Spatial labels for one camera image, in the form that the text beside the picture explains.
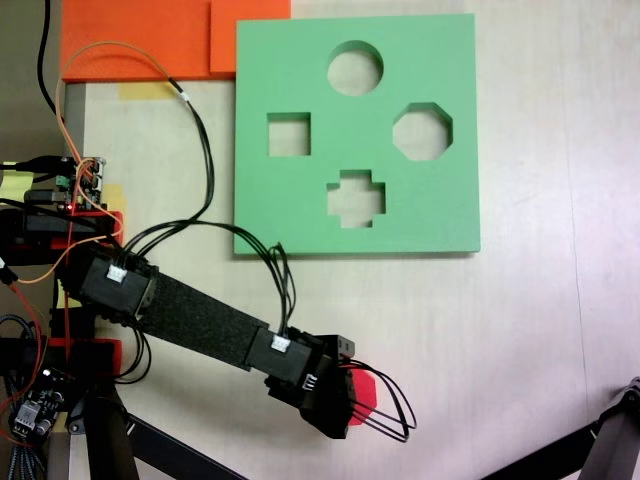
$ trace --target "yellow tape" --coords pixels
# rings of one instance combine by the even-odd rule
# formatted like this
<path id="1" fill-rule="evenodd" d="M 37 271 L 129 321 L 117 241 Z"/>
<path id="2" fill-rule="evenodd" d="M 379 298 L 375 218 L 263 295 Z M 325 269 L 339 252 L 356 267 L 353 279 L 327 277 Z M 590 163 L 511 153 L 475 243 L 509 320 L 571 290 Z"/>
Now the yellow tape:
<path id="1" fill-rule="evenodd" d="M 127 209 L 127 199 L 124 198 L 122 185 L 106 183 L 102 187 L 102 201 L 107 204 L 107 208 L 112 212 L 122 212 L 125 214 Z"/>
<path id="2" fill-rule="evenodd" d="M 15 165 L 16 162 L 4 162 L 4 165 Z M 2 184 L 0 184 L 0 197 L 8 198 L 16 202 L 24 202 L 24 194 L 31 190 L 33 173 L 15 172 L 4 170 Z"/>
<path id="3" fill-rule="evenodd" d="M 78 308 L 81 307 L 82 304 L 73 298 L 69 298 L 69 308 Z M 62 284 L 60 280 L 58 280 L 58 304 L 56 308 L 64 308 L 64 290 L 62 288 Z"/>
<path id="4" fill-rule="evenodd" d="M 175 90 L 169 82 L 119 83 L 120 100 L 163 100 L 174 98 Z"/>

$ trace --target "octagonal hole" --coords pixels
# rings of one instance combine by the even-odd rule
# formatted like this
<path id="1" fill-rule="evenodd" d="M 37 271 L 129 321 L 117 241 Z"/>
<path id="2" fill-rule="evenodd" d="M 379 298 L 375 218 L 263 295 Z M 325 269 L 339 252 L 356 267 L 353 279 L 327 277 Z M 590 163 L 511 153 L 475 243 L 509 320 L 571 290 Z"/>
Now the octagonal hole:
<path id="1" fill-rule="evenodd" d="M 331 53 L 329 62 L 329 83 L 343 95 L 369 93 L 382 79 L 382 57 L 373 45 L 366 42 L 354 40 L 339 45 Z"/>
<path id="2" fill-rule="evenodd" d="M 409 160 L 435 160 L 453 143 L 453 121 L 435 103 L 412 103 L 393 125 L 393 144 Z"/>

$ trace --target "black metal leg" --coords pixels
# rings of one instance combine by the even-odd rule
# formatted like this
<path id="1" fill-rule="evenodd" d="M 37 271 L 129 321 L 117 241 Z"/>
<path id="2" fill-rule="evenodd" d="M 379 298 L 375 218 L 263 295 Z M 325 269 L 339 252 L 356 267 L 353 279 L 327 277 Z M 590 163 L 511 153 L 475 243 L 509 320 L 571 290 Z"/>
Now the black metal leg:
<path id="1" fill-rule="evenodd" d="M 631 480 L 639 451 L 637 416 L 621 411 L 602 424 L 578 480 Z"/>
<path id="2" fill-rule="evenodd" d="M 176 480 L 247 480 L 224 465 L 130 415 L 129 440 L 136 458 Z"/>
<path id="3" fill-rule="evenodd" d="M 85 399 L 84 430 L 91 480 L 139 480 L 127 438 L 127 413 L 113 382 Z"/>
<path id="4" fill-rule="evenodd" d="M 553 442 L 483 480 L 560 480 L 584 465 L 598 431 L 597 422 Z"/>

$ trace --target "red wire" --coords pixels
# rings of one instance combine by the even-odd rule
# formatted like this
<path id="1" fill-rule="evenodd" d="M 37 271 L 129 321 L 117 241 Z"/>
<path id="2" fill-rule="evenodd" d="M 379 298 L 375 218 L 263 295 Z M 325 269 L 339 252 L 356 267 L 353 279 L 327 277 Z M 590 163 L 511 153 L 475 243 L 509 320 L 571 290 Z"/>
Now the red wire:
<path id="1" fill-rule="evenodd" d="M 36 315 L 36 313 L 34 311 L 34 308 L 31 305 L 31 302 L 29 302 L 29 300 L 27 300 L 27 297 L 24 296 L 24 294 L 18 288 L 17 285 L 15 285 L 15 284 L 14 285 L 10 285 L 9 286 L 9 290 L 11 290 L 13 293 L 16 294 L 16 296 L 20 299 L 20 302 L 24 306 L 25 310 L 27 311 L 27 313 L 29 314 L 29 316 L 33 320 L 33 325 L 34 325 L 34 327 L 36 329 L 37 353 L 36 353 L 36 363 L 33 366 L 33 373 L 31 374 L 31 380 L 29 381 L 29 383 L 27 384 L 26 387 L 24 387 L 19 392 L 11 395 L 4 402 L 2 402 L 2 404 L 0 404 L 0 415 L 4 414 L 5 410 L 9 407 L 9 405 L 11 405 L 12 402 L 14 402 L 15 400 L 17 400 L 18 398 L 20 398 L 22 395 L 24 395 L 25 393 L 27 393 L 29 391 L 31 386 L 36 381 L 36 378 L 38 376 L 38 372 L 40 371 L 40 366 L 42 364 L 42 360 L 44 359 L 44 352 L 42 351 L 42 327 L 40 325 L 40 319 Z M 31 446 L 31 445 L 28 445 L 26 443 L 22 443 L 22 442 L 17 441 L 11 435 L 9 435 L 7 432 L 5 432 L 2 428 L 0 428 L 0 435 L 5 437 L 7 440 L 15 443 L 16 445 L 20 445 L 20 446 L 23 446 L 23 447 Z"/>

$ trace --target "white connector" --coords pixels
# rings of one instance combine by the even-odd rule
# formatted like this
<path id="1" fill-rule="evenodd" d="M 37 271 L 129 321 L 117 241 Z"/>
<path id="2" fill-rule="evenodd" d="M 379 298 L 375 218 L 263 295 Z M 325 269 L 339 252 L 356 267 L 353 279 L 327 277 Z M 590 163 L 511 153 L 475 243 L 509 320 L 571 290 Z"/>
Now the white connector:
<path id="1" fill-rule="evenodd" d="M 109 271 L 107 272 L 107 278 L 113 280 L 116 283 L 122 283 L 124 277 L 127 276 L 127 271 L 124 268 L 116 267 L 115 265 L 109 265 Z"/>
<path id="2" fill-rule="evenodd" d="M 286 353 L 289 345 L 291 345 L 291 340 L 280 337 L 279 335 L 274 335 L 273 340 L 271 341 L 271 348 L 282 353 Z"/>

